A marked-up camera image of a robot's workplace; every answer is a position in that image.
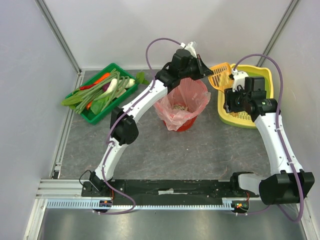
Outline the orange litter scoop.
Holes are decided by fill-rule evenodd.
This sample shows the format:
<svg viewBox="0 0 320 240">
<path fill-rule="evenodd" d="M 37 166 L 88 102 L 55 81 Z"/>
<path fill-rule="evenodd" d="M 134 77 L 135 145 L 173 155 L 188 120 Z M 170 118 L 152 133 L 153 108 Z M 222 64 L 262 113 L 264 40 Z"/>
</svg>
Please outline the orange litter scoop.
<svg viewBox="0 0 320 240">
<path fill-rule="evenodd" d="M 230 77 L 232 70 L 228 62 L 220 63 L 210 69 L 213 75 L 208 77 L 208 81 L 214 89 L 224 93 L 233 86 L 234 80 Z"/>
</svg>

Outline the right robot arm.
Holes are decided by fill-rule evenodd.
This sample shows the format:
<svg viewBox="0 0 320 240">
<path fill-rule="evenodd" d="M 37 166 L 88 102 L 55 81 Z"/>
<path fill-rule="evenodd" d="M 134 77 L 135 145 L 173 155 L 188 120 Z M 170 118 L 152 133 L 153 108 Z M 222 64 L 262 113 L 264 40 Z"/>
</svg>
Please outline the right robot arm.
<svg viewBox="0 0 320 240">
<path fill-rule="evenodd" d="M 259 195 L 265 205 L 299 203 L 307 196 L 315 178 L 312 172 L 305 172 L 295 158 L 277 111 L 278 102 L 267 98 L 265 78 L 234 77 L 233 87 L 225 89 L 224 97 L 226 111 L 245 111 L 250 115 L 262 137 L 270 164 L 267 178 L 250 172 L 234 173 L 236 185 Z"/>
</svg>

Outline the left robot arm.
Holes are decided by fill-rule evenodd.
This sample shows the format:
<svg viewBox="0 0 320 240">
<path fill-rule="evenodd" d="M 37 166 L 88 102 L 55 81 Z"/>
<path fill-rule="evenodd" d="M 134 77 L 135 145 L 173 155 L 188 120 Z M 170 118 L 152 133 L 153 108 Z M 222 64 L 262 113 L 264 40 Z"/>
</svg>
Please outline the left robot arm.
<svg viewBox="0 0 320 240">
<path fill-rule="evenodd" d="M 186 49 L 178 49 L 172 60 L 155 74 L 154 80 L 142 93 L 122 108 L 114 108 L 111 113 L 106 151 L 88 180 L 93 190 L 102 192 L 107 188 L 107 183 L 113 178 L 115 167 L 124 150 L 139 135 L 137 122 L 149 108 L 179 86 L 182 79 L 190 78 L 197 81 L 213 74 L 199 54 L 192 55 Z"/>
</svg>

